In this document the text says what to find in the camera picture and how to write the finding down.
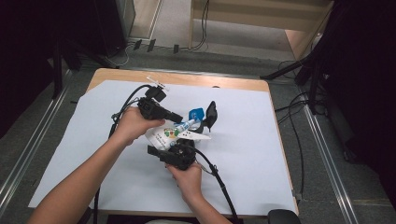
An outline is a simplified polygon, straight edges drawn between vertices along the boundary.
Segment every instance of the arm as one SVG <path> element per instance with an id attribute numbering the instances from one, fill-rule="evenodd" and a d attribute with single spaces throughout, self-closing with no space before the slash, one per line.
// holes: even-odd
<path id="1" fill-rule="evenodd" d="M 77 223 L 121 152 L 164 120 L 145 120 L 138 108 L 122 115 L 113 135 L 38 205 L 28 223 Z"/>
<path id="2" fill-rule="evenodd" d="M 166 165 L 166 167 L 174 176 L 184 202 L 200 223 L 231 223 L 204 198 L 201 192 L 201 165 L 193 163 L 187 171 L 180 171 L 172 165 Z"/>

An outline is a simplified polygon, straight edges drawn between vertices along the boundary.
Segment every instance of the black cable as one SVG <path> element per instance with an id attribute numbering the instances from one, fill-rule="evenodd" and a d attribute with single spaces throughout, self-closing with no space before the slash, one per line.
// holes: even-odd
<path id="1" fill-rule="evenodd" d="M 294 97 L 294 99 L 290 102 L 290 104 L 292 104 L 298 97 L 300 97 L 303 94 L 305 94 L 305 92 L 303 92 L 301 94 L 298 94 L 296 97 Z M 301 198 L 303 199 L 304 198 L 304 196 L 303 196 L 303 193 L 304 193 L 304 182 L 305 182 L 304 154 L 303 154 L 303 148 L 301 147 L 300 137 L 297 134 L 296 128 L 294 126 L 293 119 L 291 118 L 290 108 L 289 108 L 289 119 L 290 119 L 291 127 L 293 128 L 294 134 L 296 135 L 298 148 L 300 150 L 300 160 L 301 160 L 301 188 L 300 188 L 300 194 L 301 194 Z"/>
<path id="2" fill-rule="evenodd" d="M 131 46 L 134 46 L 134 44 L 135 44 L 135 42 L 133 42 L 131 45 L 128 45 L 128 46 L 125 47 L 124 51 L 125 51 L 125 55 L 126 55 L 126 61 L 125 61 L 124 63 L 114 63 L 113 61 L 110 60 L 111 57 L 110 57 L 110 58 L 107 58 L 107 56 L 106 56 L 106 59 L 107 59 L 110 63 L 112 63 L 112 64 L 114 64 L 114 65 L 116 65 L 116 66 L 124 66 L 125 64 L 127 64 L 127 63 L 129 62 L 129 54 L 128 54 L 127 49 L 128 49 L 129 47 L 131 47 Z"/>
<path id="3" fill-rule="evenodd" d="M 120 117 L 122 115 L 122 113 L 126 110 L 126 108 L 128 108 L 131 104 L 135 103 L 136 101 L 131 101 L 131 99 L 134 97 L 134 95 L 140 91 L 143 88 L 150 88 L 150 85 L 142 85 L 140 87 L 138 87 L 136 90 L 134 90 L 134 92 L 131 93 L 131 95 L 129 95 L 128 99 L 125 101 L 125 103 L 123 104 L 121 110 L 119 113 L 114 114 L 113 116 L 111 116 L 111 118 L 113 119 L 114 123 L 113 125 L 111 125 L 111 129 L 110 129 L 110 133 L 108 134 L 108 138 L 110 138 L 110 136 L 114 133 L 114 131 L 116 131 L 116 127 L 119 124 L 120 121 Z M 95 197 L 94 197 L 94 203 L 93 203 L 93 224 L 97 224 L 98 222 L 98 204 L 99 204 L 99 194 L 100 194 L 100 187 L 99 189 L 96 191 L 95 193 Z"/>
<path id="4" fill-rule="evenodd" d="M 307 101 L 307 100 L 298 101 L 298 102 L 296 102 L 296 103 L 294 103 L 294 104 L 292 104 L 292 105 L 287 105 L 287 106 L 284 106 L 284 107 L 280 107 L 280 108 L 278 108 L 278 109 L 275 109 L 275 112 L 279 112 L 279 111 L 282 111 L 282 110 L 285 110 L 285 109 L 289 109 L 289 107 L 291 107 L 291 106 L 304 104 L 304 103 L 306 103 L 306 102 L 308 102 L 308 101 Z"/>
<path id="5" fill-rule="evenodd" d="M 306 106 L 306 104 L 303 104 L 303 106 L 301 106 L 296 112 L 289 114 L 287 113 L 285 116 L 283 116 L 283 118 L 281 118 L 280 120 L 277 121 L 277 125 L 283 123 L 286 119 L 288 119 L 290 116 L 293 116 L 295 114 L 300 113 L 300 111 L 304 108 L 304 106 Z"/>
<path id="6" fill-rule="evenodd" d="M 294 97 L 294 99 L 290 102 L 290 104 L 288 106 L 284 106 L 284 107 L 280 107 L 278 109 L 275 109 L 275 112 L 279 112 L 279 111 L 284 110 L 284 109 L 289 109 L 291 106 L 293 106 L 295 104 L 299 104 L 300 102 L 305 102 L 305 101 L 299 101 L 299 102 L 293 103 L 299 96 L 302 96 L 302 95 L 307 94 L 307 93 L 308 93 L 308 91 L 305 91 L 305 92 L 302 92 L 302 93 L 298 94 L 296 97 Z"/>
<path id="7" fill-rule="evenodd" d="M 205 41 L 206 41 L 206 24 L 207 24 L 207 14 L 208 14 L 208 12 L 209 12 L 209 0 L 206 1 L 205 7 L 204 7 L 204 12 L 202 13 L 202 18 L 201 18 L 201 28 L 202 28 L 202 39 L 201 39 L 201 42 L 197 46 L 192 47 L 191 49 L 189 49 L 189 48 L 180 48 L 180 49 L 198 50 L 205 43 Z"/>
<path id="8" fill-rule="evenodd" d="M 239 219 L 238 219 L 238 215 L 235 212 L 235 208 L 233 207 L 233 202 L 231 201 L 230 195 L 227 192 L 227 189 L 225 188 L 224 183 L 222 182 L 220 176 L 219 176 L 219 172 L 218 169 L 215 165 L 213 165 L 209 159 L 204 155 L 204 153 L 202 153 L 200 150 L 195 148 L 195 152 L 198 153 L 199 155 L 202 156 L 202 158 L 204 158 L 204 160 L 207 162 L 207 164 L 209 165 L 210 170 L 212 171 L 212 175 L 218 180 L 220 188 L 225 196 L 225 199 L 227 200 L 228 205 L 230 205 L 231 208 L 231 212 L 233 213 L 233 220 L 234 223 L 239 224 Z"/>
<path id="9" fill-rule="evenodd" d="M 294 103 L 294 104 L 291 105 L 291 106 L 286 106 L 286 109 L 288 109 L 288 111 L 289 111 L 289 108 L 294 108 L 294 107 L 298 107 L 298 106 L 306 105 L 306 104 L 307 104 L 307 101 L 301 101 L 301 102 Z M 286 115 L 283 116 L 281 119 L 278 119 L 278 120 L 277 120 L 277 124 L 278 124 L 278 125 L 281 124 L 281 123 L 282 123 L 283 121 L 285 121 L 288 117 L 289 117 L 289 112 L 286 113 Z"/>
<path id="10" fill-rule="evenodd" d="M 280 70 L 280 65 L 281 65 L 282 63 L 295 63 L 295 62 L 296 62 L 296 61 L 283 61 L 283 62 L 281 62 L 280 64 L 277 65 L 277 71 Z M 283 74 L 282 76 L 285 77 L 285 78 L 290 78 L 290 79 L 297 77 L 297 74 L 294 72 L 294 69 L 292 70 L 292 72 L 293 72 L 293 74 L 294 74 L 294 77 L 288 77 L 288 76 L 286 76 L 286 74 Z"/>
<path id="11" fill-rule="evenodd" d="M 169 50 L 174 50 L 174 48 L 170 47 L 162 47 L 162 46 L 154 46 L 155 49 L 169 49 Z M 203 51 L 195 51 L 194 49 L 189 49 L 189 48 L 180 48 L 181 51 L 188 51 L 191 53 L 204 53 Z"/>

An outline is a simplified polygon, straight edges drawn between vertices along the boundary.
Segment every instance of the white sheet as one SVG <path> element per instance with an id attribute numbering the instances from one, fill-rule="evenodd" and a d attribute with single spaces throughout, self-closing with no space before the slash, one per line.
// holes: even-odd
<path id="1" fill-rule="evenodd" d="M 142 84 L 105 81 L 80 98 L 29 207 L 38 206 L 56 184 L 107 140 L 111 115 L 120 111 L 129 94 Z M 265 216 L 277 208 L 295 212 L 268 92 L 167 87 L 171 90 L 161 105 L 180 115 L 197 107 L 206 110 L 211 101 L 216 102 L 219 118 L 212 127 L 212 139 L 201 141 L 196 147 L 217 165 L 238 215 Z M 145 90 L 136 96 L 144 96 Z M 191 212 L 164 164 L 147 153 L 148 143 L 145 136 L 141 136 L 120 155 L 102 184 L 99 209 Z M 231 214 L 214 176 L 203 173 L 202 190 L 222 214 Z"/>

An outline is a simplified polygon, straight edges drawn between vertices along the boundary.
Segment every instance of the hand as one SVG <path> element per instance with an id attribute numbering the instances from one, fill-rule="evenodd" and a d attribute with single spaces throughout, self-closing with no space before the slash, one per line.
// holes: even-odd
<path id="1" fill-rule="evenodd" d="M 190 204 L 192 201 L 203 197 L 201 192 L 202 168 L 200 164 L 194 162 L 186 171 L 179 170 L 169 164 L 165 164 L 165 167 L 172 173 L 186 203 Z"/>
<path id="2" fill-rule="evenodd" d="M 116 131 L 111 136 L 118 138 L 125 143 L 125 146 L 131 145 L 132 142 L 146 133 L 150 128 L 158 127 L 165 124 L 164 119 L 148 120 L 144 119 L 137 107 L 128 107 L 122 114 Z"/>

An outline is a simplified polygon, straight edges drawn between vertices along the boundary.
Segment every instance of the power cord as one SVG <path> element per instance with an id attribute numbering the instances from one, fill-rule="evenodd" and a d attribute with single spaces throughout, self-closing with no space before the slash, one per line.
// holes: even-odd
<path id="1" fill-rule="evenodd" d="M 305 95 L 305 94 L 308 94 L 308 92 L 305 91 L 305 92 L 302 92 L 302 93 L 298 94 L 297 96 L 295 96 L 291 100 L 291 102 L 289 103 L 288 106 L 280 107 L 280 108 L 275 110 L 276 113 L 280 112 L 280 111 L 283 111 L 283 110 L 288 110 L 288 113 L 285 116 L 283 116 L 281 119 L 279 119 L 277 121 L 277 123 L 279 125 L 282 122 L 284 122 L 285 120 L 289 119 L 290 123 L 291 123 L 291 127 L 292 127 L 292 129 L 294 131 L 294 134 L 296 136 L 296 139 L 297 139 L 297 145 L 298 145 L 298 148 L 299 148 L 300 160 L 301 160 L 301 179 L 302 179 L 301 180 L 301 187 L 300 187 L 301 200 L 304 199 L 304 181 L 305 181 L 304 152 L 303 152 L 303 148 L 301 146 L 300 137 L 299 137 L 299 135 L 298 135 L 298 133 L 296 131 L 295 124 L 294 124 L 293 119 L 291 117 L 293 115 L 299 113 L 306 105 L 308 105 L 309 100 L 302 100 L 302 101 L 295 102 L 299 97 L 301 97 L 302 95 Z M 324 106 L 324 100 L 316 100 L 315 99 L 315 103 L 316 103 L 316 105 L 323 105 Z M 297 107 L 298 107 L 298 110 L 295 111 L 295 112 L 292 112 L 292 109 L 297 108 Z"/>
<path id="2" fill-rule="evenodd" d="M 112 64 L 114 64 L 114 65 L 116 65 L 116 66 L 124 66 L 125 64 L 127 64 L 127 63 L 129 62 L 129 55 L 128 55 L 127 49 L 130 48 L 131 46 L 134 46 L 134 44 L 135 44 L 135 43 L 133 43 L 133 44 L 131 44 L 131 45 L 128 45 L 128 46 L 124 49 L 124 52 L 125 52 L 125 55 L 126 55 L 126 61 L 125 61 L 124 63 L 114 63 L 114 62 L 111 61 L 109 58 L 107 58 L 107 56 L 106 56 L 106 59 L 107 59 L 110 63 L 112 63 Z"/>
<path id="3" fill-rule="evenodd" d="M 236 214 L 235 208 L 233 207 L 233 202 L 231 201 L 230 195 L 227 192 L 227 189 L 225 188 L 224 183 L 222 182 L 220 176 L 219 176 L 219 170 L 216 167 L 216 165 L 213 165 L 209 159 L 204 155 L 204 153 L 202 153 L 200 150 L 198 150 L 197 148 L 194 149 L 196 153 L 198 153 L 202 158 L 204 158 L 204 160 L 207 162 L 207 164 L 209 165 L 210 170 L 212 171 L 212 173 L 210 173 L 211 175 L 213 175 L 219 182 L 220 188 L 224 194 L 225 199 L 227 200 L 228 205 L 230 206 L 231 212 L 233 213 L 233 223 L 234 224 L 239 224 L 239 218 L 238 215 Z"/>
<path id="4" fill-rule="evenodd" d="M 125 103 L 123 104 L 121 110 L 119 113 L 114 114 L 113 116 L 111 116 L 111 118 L 113 119 L 114 123 L 111 126 L 110 129 L 110 133 L 108 134 L 108 138 L 110 138 L 110 136 L 114 133 L 114 131 L 116 131 L 117 125 L 120 122 L 120 117 L 122 115 L 122 113 L 131 105 L 136 103 L 136 100 L 133 100 L 131 102 L 131 99 L 134 97 L 134 95 L 140 91 L 143 88 L 150 88 L 150 85 L 142 85 L 140 87 L 138 87 L 136 90 L 134 90 L 134 92 L 131 93 L 131 95 L 128 97 L 128 99 L 125 101 Z M 99 194 L 100 194 L 100 187 L 99 189 L 96 191 L 95 193 L 95 197 L 93 200 L 93 224 L 97 224 L 98 223 L 98 210 L 99 210 Z"/>
<path id="5" fill-rule="evenodd" d="M 283 61 L 283 62 L 281 62 L 280 64 L 277 65 L 277 71 L 280 70 L 280 65 L 282 65 L 283 63 L 295 63 L 295 62 L 296 61 Z M 285 78 L 290 78 L 290 79 L 297 77 L 297 75 L 294 72 L 294 70 L 293 70 L 293 74 L 294 74 L 294 77 L 288 77 L 288 76 L 286 76 L 286 74 L 283 74 L 282 76 L 285 77 Z"/>
<path id="6" fill-rule="evenodd" d="M 205 43 L 205 41 L 206 41 L 206 24 L 207 24 L 207 14 L 208 14 L 208 12 L 209 12 L 209 0 L 206 1 L 205 7 L 204 7 L 204 12 L 203 12 L 202 18 L 201 18 L 201 28 L 202 28 L 202 39 L 201 39 L 201 42 L 197 46 L 192 47 L 191 49 L 189 49 L 189 48 L 183 48 L 183 49 L 198 50 Z"/>

